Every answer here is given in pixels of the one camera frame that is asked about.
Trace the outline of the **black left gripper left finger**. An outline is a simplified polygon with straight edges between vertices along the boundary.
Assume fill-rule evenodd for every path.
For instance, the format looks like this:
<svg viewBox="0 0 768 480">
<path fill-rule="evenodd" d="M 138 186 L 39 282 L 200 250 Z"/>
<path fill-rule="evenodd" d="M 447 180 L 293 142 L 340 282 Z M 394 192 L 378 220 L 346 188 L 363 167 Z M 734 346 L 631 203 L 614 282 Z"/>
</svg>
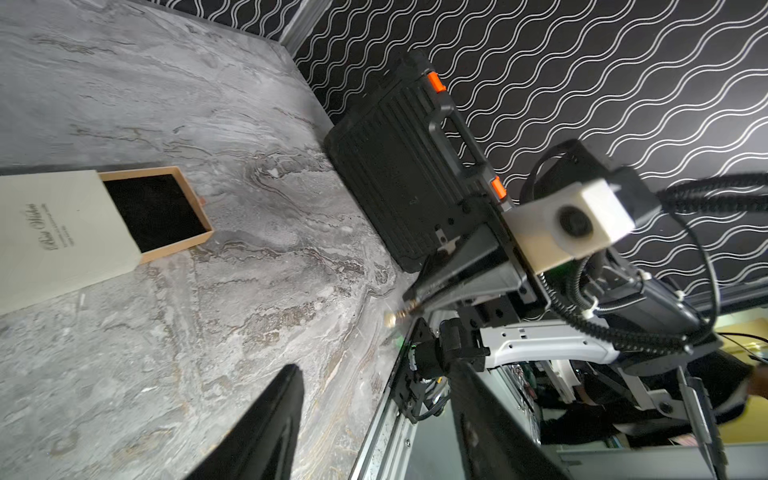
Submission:
<svg viewBox="0 0 768 480">
<path fill-rule="evenodd" d="M 289 479 L 298 443 L 303 376 L 284 366 L 189 479 Z"/>
</svg>

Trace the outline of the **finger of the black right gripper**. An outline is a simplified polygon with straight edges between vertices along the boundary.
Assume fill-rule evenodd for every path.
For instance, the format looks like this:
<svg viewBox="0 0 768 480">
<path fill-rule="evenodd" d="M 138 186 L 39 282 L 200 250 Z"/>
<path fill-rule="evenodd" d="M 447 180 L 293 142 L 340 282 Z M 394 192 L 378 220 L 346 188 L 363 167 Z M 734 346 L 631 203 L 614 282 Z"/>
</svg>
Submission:
<svg viewBox="0 0 768 480">
<path fill-rule="evenodd" d="M 517 292 L 527 273 L 510 239 L 500 239 L 483 224 L 461 239 L 455 250 L 431 263 L 403 296 L 404 306 L 422 312 L 477 305 Z"/>
</svg>

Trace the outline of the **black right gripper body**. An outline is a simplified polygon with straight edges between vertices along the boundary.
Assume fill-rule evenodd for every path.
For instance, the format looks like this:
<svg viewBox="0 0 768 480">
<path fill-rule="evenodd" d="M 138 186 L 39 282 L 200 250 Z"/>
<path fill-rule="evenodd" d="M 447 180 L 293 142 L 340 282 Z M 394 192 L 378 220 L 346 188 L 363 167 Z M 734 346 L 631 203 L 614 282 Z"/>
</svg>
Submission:
<svg viewBox="0 0 768 480">
<path fill-rule="evenodd" d="M 466 218 L 476 222 L 475 228 L 457 237 L 452 251 L 426 257 L 413 284 L 415 317 L 482 304 L 532 285 L 534 273 L 503 217 L 512 208 L 510 202 L 468 197 L 457 207 L 469 209 Z"/>
</svg>

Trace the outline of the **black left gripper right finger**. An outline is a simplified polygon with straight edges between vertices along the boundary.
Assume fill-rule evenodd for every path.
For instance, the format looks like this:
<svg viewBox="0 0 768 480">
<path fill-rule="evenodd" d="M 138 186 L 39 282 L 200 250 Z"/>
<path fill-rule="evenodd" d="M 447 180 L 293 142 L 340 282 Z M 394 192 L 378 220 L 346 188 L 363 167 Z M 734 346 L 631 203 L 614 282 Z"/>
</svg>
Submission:
<svg viewBox="0 0 768 480">
<path fill-rule="evenodd" d="M 467 479 L 568 479 L 469 364 L 454 363 L 448 379 Z"/>
</svg>

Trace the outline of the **gold pearl earring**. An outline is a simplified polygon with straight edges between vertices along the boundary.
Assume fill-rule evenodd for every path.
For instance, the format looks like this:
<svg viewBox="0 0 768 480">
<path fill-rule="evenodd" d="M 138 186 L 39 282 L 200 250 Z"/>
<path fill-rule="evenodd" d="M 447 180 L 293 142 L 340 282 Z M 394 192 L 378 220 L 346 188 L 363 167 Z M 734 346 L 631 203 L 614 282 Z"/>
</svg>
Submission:
<svg viewBox="0 0 768 480">
<path fill-rule="evenodd" d="M 389 329 L 394 329 L 403 324 L 407 324 L 411 320 L 418 318 L 422 311 L 422 307 L 416 304 L 403 306 L 396 311 L 387 311 L 384 314 L 384 326 Z"/>
</svg>

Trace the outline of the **brown jewelry box drawer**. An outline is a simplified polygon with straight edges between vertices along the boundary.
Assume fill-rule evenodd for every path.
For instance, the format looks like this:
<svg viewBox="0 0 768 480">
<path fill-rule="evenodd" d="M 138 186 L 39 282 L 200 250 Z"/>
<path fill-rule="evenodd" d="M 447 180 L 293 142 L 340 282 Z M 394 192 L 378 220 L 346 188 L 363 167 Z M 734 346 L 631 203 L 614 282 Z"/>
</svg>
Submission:
<svg viewBox="0 0 768 480">
<path fill-rule="evenodd" d="M 214 228 L 176 166 L 99 174 L 141 251 L 142 264 L 206 243 Z"/>
</svg>

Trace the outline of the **white jewelry box sleeve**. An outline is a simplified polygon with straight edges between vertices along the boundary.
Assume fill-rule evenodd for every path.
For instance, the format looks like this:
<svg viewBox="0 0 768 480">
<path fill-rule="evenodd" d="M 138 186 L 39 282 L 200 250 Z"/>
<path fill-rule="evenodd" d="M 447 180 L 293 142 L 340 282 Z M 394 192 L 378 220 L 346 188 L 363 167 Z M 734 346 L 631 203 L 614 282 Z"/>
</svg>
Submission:
<svg viewBox="0 0 768 480">
<path fill-rule="evenodd" d="M 133 271 L 142 253 L 94 170 L 1 178 L 1 313 Z"/>
</svg>

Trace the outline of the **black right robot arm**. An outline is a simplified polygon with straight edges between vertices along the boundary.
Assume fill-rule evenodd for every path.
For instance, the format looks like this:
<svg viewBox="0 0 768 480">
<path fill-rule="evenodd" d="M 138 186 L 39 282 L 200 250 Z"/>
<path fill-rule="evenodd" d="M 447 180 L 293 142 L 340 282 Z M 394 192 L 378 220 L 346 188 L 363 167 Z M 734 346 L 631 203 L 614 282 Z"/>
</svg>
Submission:
<svg viewBox="0 0 768 480">
<path fill-rule="evenodd" d="M 524 202 L 493 192 L 450 253 L 430 255 L 405 299 L 409 314 L 447 311 L 437 333 L 419 321 L 407 353 L 430 381 L 465 363 L 482 371 L 548 361 L 563 395 L 572 361 L 610 367 L 604 383 L 640 411 L 687 420 L 710 412 L 688 365 L 720 344 L 720 294 L 698 310 L 684 293 L 615 249 L 666 213 L 763 212 L 763 172 L 725 174 L 652 192 L 629 167 L 610 167 L 579 141 L 552 148 L 530 175 Z"/>
</svg>

